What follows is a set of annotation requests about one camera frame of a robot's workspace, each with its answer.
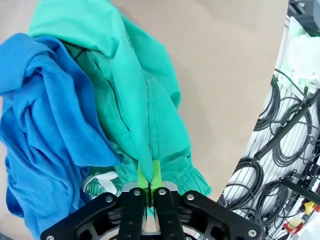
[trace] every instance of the cable bundle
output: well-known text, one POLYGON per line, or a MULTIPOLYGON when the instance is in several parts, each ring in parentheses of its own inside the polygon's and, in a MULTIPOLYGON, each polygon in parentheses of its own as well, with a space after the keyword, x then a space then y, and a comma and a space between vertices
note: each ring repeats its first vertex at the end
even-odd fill
POLYGON ((277 80, 275 76, 272 77, 271 81, 272 94, 271 99, 266 106, 265 110, 259 115, 258 120, 256 121, 254 130, 255 132, 266 129, 272 122, 275 120, 279 109, 280 109, 280 89, 277 84, 277 80))
MULTIPOLYGON (((287 123, 290 120, 290 118, 300 110, 300 107, 303 104, 303 102, 298 98, 296 98, 295 100, 298 101, 299 103, 292 105, 288 109, 288 111, 285 113, 282 120, 275 121, 275 123, 287 123)), ((279 141, 272 150, 273 161, 278 167, 284 168, 293 164, 297 159, 299 159, 299 157, 306 150, 306 147, 310 143, 310 137, 312 132, 312 117, 311 117, 310 111, 307 110, 302 117, 305 117, 306 123, 303 123, 303 122, 301 123, 307 126, 307 135, 305 137, 304 143, 301 149, 298 152, 296 152, 294 155, 286 156, 281 150, 281 145, 279 141)), ((284 126, 280 126, 279 129, 275 132, 275 135, 277 135, 277 132, 283 127, 284 126)))
POLYGON ((262 183, 264 181, 264 170, 258 162, 252 163, 249 159, 241 159, 239 161, 238 165, 236 166, 233 174, 235 174, 237 171, 240 171, 243 168, 253 168, 254 169, 255 180, 253 182, 253 185, 251 187, 247 187, 246 185, 240 184, 240 183, 229 183, 228 185, 226 185, 226 188, 231 187, 231 186, 240 186, 240 187, 245 188, 247 190, 247 193, 244 196, 236 199, 233 202, 227 203, 223 194, 218 199, 218 203, 220 205, 222 205, 232 211, 242 208, 250 200, 252 200, 252 204, 253 204, 255 194, 257 194, 257 192, 261 188, 262 183))
POLYGON ((273 224, 284 208, 289 196, 289 190, 283 186, 279 181, 272 181, 264 185, 262 193, 256 203, 255 207, 255 223, 261 227, 269 227, 273 224), (275 205, 270 212, 262 214, 263 206, 268 197, 276 196, 275 205))

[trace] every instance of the coiled cable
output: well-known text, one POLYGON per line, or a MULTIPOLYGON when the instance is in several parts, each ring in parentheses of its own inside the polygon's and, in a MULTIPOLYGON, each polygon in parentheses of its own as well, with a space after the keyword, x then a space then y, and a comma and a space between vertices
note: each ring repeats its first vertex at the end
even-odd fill
MULTIPOLYGON (((281 123, 281 125, 277 128, 277 131, 275 131, 275 135, 277 135, 277 132, 283 128, 285 123, 287 123, 293 115, 295 115, 301 108, 303 102, 296 98, 295 99, 298 103, 293 104, 288 111, 285 113, 281 121, 274 121, 274 123, 281 123)), ((310 114, 310 111, 307 110, 304 115, 302 116, 305 118, 306 121, 306 127, 307 127, 307 135, 305 137, 304 143, 302 144, 302 147, 298 152, 293 154, 292 156, 286 156, 282 150, 281 150, 281 142, 279 141, 274 148, 272 149, 272 158, 274 163, 280 167, 288 167, 291 164, 293 164, 299 157, 303 154, 303 152, 306 150, 308 144, 310 143, 310 137, 312 133, 312 117, 310 114)))
POLYGON ((278 115, 281 97, 280 89, 275 76, 272 77, 271 88, 271 99, 264 111, 259 115, 258 120, 256 121, 255 127, 253 129, 253 131, 255 132, 266 129, 278 115))
POLYGON ((299 122, 306 114, 309 108, 320 98, 320 90, 317 90, 311 97, 306 98, 306 101, 301 105, 300 110, 285 124, 284 127, 278 127, 276 135, 268 141, 259 151, 251 158, 252 162, 261 160, 281 139, 299 122))
POLYGON ((255 179, 251 187, 245 186, 244 184, 240 183, 229 183, 227 187, 231 186, 240 186, 243 187, 247 190, 247 193, 238 199, 232 201, 232 202, 226 202, 224 194, 219 197, 218 203, 227 209, 233 211, 242 208, 244 205, 246 205, 249 201, 252 200, 252 204, 254 202, 254 196, 257 194, 259 189, 262 186, 262 183, 264 181, 264 170, 262 166, 258 162, 252 163, 249 159, 241 159, 236 166, 233 174, 235 174, 237 171, 240 171, 241 169, 244 168, 253 168, 255 171, 255 179))
POLYGON ((276 221, 279 217, 288 197, 289 190, 280 181, 272 181, 264 185, 262 188, 262 193, 255 206, 255 223, 266 228, 273 224, 274 221, 276 221), (265 201, 268 197, 272 196, 276 196, 275 205, 269 212, 262 213, 265 201))

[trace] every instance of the teal shirt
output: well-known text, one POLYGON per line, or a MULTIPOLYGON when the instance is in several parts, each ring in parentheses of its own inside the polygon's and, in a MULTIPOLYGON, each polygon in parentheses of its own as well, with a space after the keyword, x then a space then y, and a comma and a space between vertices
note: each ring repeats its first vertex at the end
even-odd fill
POLYGON ((32 37, 64 41, 91 79, 100 125, 122 160, 119 187, 137 180, 138 162, 181 193, 208 195, 210 186, 192 165, 191 144, 177 108, 181 95, 165 47, 107 0, 42 0, 28 30, 32 37))

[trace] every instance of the elastic cuff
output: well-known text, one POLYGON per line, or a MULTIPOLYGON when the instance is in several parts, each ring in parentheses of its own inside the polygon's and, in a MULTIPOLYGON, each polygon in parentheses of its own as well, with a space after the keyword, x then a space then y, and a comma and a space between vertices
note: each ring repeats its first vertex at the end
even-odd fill
POLYGON ((181 195, 190 190, 195 190, 205 196, 209 196, 212 192, 204 177, 193 165, 190 165, 175 179, 170 179, 170 181, 177 185, 178 192, 181 195))

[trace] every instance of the clothing pile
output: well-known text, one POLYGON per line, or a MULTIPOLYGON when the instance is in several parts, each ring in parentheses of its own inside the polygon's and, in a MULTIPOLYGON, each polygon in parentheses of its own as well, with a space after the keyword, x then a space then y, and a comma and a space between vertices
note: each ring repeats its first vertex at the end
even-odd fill
POLYGON ((108 0, 42 0, 0 45, 6 203, 34 238, 103 192, 148 181, 211 192, 192 165, 164 46, 108 0))

